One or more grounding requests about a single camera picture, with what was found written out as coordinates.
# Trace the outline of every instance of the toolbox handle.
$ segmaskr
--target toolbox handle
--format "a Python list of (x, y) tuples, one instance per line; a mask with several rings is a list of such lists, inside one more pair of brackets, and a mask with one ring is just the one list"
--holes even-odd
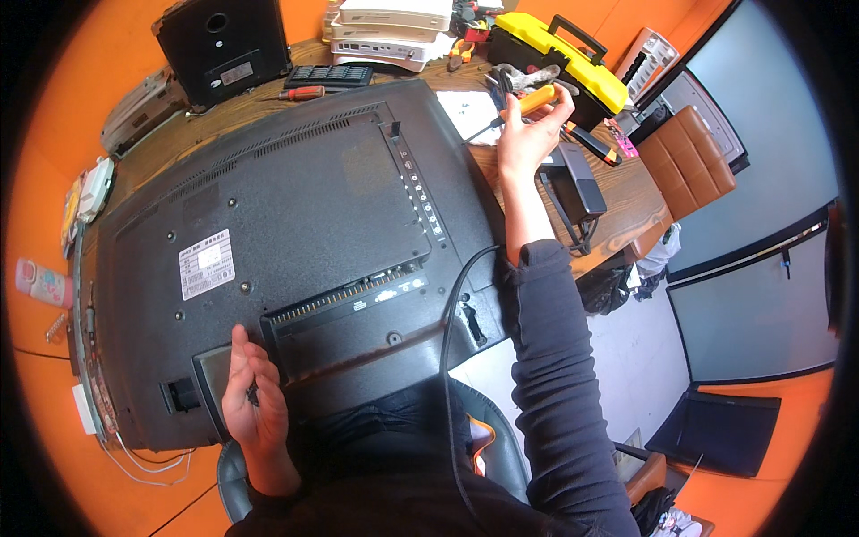
[(590, 58), (591, 65), (600, 64), (600, 62), (602, 61), (602, 57), (606, 55), (606, 52), (608, 52), (607, 48), (605, 48), (599, 41), (591, 37), (590, 34), (585, 32), (572, 22), (564, 19), (560, 15), (555, 15), (551, 18), (551, 24), (549, 25), (549, 34), (555, 35), (559, 27), (575, 35), (578, 39), (582, 40), (585, 45), (593, 49), (594, 55)]

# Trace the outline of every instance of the pink water bottle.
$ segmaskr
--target pink water bottle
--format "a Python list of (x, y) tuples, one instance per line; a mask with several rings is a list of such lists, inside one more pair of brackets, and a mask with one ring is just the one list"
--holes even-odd
[(15, 268), (15, 287), (20, 292), (27, 293), (36, 300), (52, 306), (71, 308), (71, 278), (36, 265), (30, 259), (18, 259), (18, 266)]

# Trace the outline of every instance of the yellow toolbox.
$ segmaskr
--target yellow toolbox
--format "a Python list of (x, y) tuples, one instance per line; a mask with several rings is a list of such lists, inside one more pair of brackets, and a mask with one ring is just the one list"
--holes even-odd
[[(556, 35), (563, 28), (594, 51), (592, 57)], [(572, 22), (555, 15), (546, 26), (528, 13), (499, 15), (490, 33), (488, 59), (493, 64), (511, 64), (516, 69), (533, 73), (547, 65), (561, 68), (561, 80), (579, 88), (573, 97), (576, 111), (570, 120), (591, 131), (604, 118), (611, 118), (623, 108), (629, 96), (626, 86), (602, 64), (606, 48)]]

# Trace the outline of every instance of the person's right hand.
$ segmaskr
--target person's right hand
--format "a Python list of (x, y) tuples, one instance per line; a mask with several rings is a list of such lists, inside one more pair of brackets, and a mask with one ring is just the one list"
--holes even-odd
[(576, 109), (567, 88), (555, 84), (558, 104), (548, 105), (532, 114), (531, 124), (522, 123), (519, 100), (507, 94), (507, 123), (498, 139), (498, 175), (502, 180), (533, 184), (534, 174), (557, 146), (561, 125)]
[[(277, 366), (269, 362), (262, 347), (248, 342), (247, 330), (242, 325), (233, 326), (232, 339), (229, 381), (221, 399), (227, 430), (246, 457), (248, 453), (259, 457), (280, 455), (286, 450), (289, 418)], [(259, 406), (247, 398), (254, 379)]]

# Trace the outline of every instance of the wood grain surface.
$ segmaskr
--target wood grain surface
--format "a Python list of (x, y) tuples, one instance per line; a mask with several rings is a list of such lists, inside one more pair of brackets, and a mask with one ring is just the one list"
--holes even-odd
[[(470, 64), (463, 64), (454, 73), (447, 71), (446, 59), (439, 59), (429, 62), (426, 69), (417, 76), (423, 78), (434, 90), (485, 90), (484, 75), (489, 72), (491, 65), (486, 62), (480, 50), (477, 52), (479, 55), (475, 56)], [(315, 40), (293, 45), (291, 56), (295, 65), (323, 65), (332, 62), (328, 46)], [(415, 75), (376, 74), (373, 83), (390, 82), (413, 76)], [(119, 162), (116, 184), (105, 212), (114, 210), (146, 181), (156, 177), (201, 146), (285, 107), (295, 106), (295, 103), (291, 102), (263, 101), (265, 97), (277, 95), (282, 84), (283, 80), (280, 79), (268, 82), (211, 108), (204, 115), (186, 117), (184, 113), (179, 113), (172, 117)], [(593, 134), (615, 150), (618, 149), (605, 126), (599, 125), (594, 129)], [(497, 177), (496, 148), (469, 146), (469, 149), (503, 208), (504, 203)], [(576, 277), (612, 257), (668, 214), (665, 202), (641, 159), (625, 159), (620, 166), (610, 168), (589, 151), (584, 150), (583, 153), (606, 199), (608, 212), (600, 218), (595, 237), (591, 241), (591, 254), (575, 255), (570, 261), (571, 270)], [(544, 192), (542, 195), (557, 238), (562, 243), (571, 245), (572, 240), (551, 205), (551, 201)], [(84, 293), (88, 288), (87, 280), (94, 277), (95, 244), (101, 220), (103, 216), (96, 219), (84, 237), (82, 296), (86, 296)]]

